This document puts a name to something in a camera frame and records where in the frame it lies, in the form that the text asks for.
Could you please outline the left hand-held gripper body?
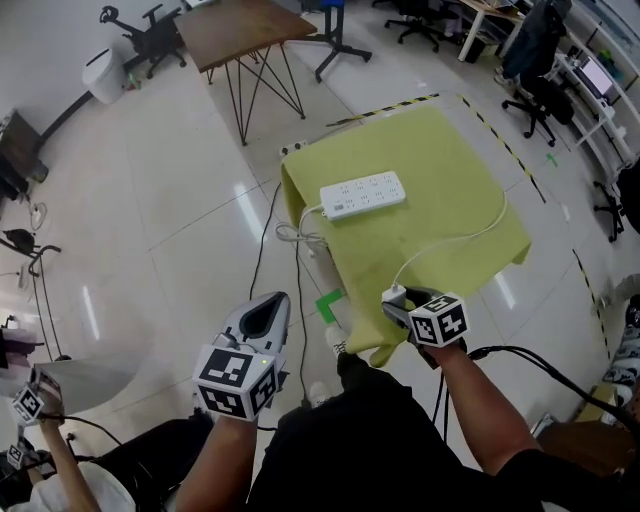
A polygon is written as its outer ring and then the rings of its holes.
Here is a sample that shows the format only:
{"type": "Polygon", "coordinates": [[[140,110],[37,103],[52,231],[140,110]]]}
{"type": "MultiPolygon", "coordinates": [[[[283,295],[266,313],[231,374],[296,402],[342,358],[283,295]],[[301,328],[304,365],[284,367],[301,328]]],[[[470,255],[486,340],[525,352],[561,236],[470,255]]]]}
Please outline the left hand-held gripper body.
{"type": "Polygon", "coordinates": [[[192,381],[207,411],[255,420],[279,391],[284,363],[281,350],[272,343],[258,348],[223,332],[201,349],[192,381]]]}

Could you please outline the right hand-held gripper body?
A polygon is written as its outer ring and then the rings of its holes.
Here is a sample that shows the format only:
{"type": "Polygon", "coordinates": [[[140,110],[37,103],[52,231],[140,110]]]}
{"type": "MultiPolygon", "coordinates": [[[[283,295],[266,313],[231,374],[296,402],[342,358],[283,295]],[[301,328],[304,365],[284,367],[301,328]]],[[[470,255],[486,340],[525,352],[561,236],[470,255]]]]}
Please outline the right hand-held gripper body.
{"type": "Polygon", "coordinates": [[[416,348],[457,346],[467,352],[469,320],[464,300],[455,294],[439,295],[409,313],[408,341],[416,348]]]}

